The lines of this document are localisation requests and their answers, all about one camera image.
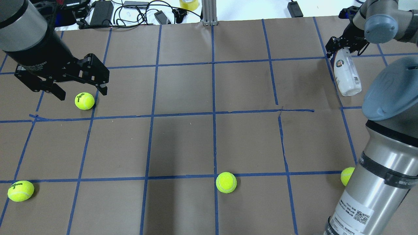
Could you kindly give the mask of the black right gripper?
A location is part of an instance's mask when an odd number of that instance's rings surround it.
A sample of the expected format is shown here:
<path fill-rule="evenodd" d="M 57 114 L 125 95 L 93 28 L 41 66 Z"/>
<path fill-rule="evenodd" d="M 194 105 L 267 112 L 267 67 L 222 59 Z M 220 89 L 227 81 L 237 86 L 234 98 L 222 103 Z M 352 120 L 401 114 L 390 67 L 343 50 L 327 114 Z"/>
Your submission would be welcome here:
<path fill-rule="evenodd" d="M 363 16 L 360 7 L 348 7 L 339 12 L 338 18 L 349 19 L 349 24 L 340 37 L 330 37 L 325 45 L 328 59 L 332 58 L 337 51 L 343 48 L 349 48 L 350 53 L 357 52 L 357 56 L 359 56 L 370 45 L 370 42 L 364 37 L 364 30 L 354 25 L 354 17 L 357 15 Z"/>

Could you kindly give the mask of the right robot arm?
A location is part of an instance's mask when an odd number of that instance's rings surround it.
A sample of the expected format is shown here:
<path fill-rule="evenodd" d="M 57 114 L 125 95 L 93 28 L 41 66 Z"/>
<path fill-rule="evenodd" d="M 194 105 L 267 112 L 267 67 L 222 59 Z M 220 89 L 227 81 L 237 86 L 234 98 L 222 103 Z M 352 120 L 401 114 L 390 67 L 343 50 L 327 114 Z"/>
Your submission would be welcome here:
<path fill-rule="evenodd" d="M 417 44 L 417 10 L 397 0 L 366 0 L 342 9 L 349 25 L 325 48 L 333 68 L 341 49 L 359 51 L 391 40 Z M 324 235 L 380 235 L 417 185 L 417 56 L 400 58 L 378 74 L 364 96 L 362 112 L 370 139 L 325 224 Z"/>

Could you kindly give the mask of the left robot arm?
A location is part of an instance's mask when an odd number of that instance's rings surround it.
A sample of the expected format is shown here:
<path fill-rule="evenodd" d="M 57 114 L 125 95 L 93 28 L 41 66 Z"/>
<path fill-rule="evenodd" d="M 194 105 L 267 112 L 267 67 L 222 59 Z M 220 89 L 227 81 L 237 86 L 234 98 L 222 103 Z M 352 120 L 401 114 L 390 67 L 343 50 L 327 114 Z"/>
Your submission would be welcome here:
<path fill-rule="evenodd" d="M 90 84 L 107 94 L 110 72 L 93 53 L 76 58 L 28 0 L 1 1 L 1 50 L 17 62 L 14 76 L 33 92 L 64 100 L 60 82 Z"/>

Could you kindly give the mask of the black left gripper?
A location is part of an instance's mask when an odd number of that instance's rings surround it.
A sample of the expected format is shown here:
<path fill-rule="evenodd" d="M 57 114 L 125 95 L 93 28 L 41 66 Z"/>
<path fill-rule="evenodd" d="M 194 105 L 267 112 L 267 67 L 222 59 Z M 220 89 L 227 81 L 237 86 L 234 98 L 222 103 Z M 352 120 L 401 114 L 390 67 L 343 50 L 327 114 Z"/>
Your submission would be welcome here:
<path fill-rule="evenodd" d="M 28 49 L 5 50 L 5 53 L 18 64 L 14 76 L 33 92 L 42 90 L 65 100 L 66 92 L 57 83 L 76 81 L 93 85 L 102 95 L 107 95 L 109 69 L 93 53 L 83 59 L 75 58 L 53 31 L 47 31 Z"/>

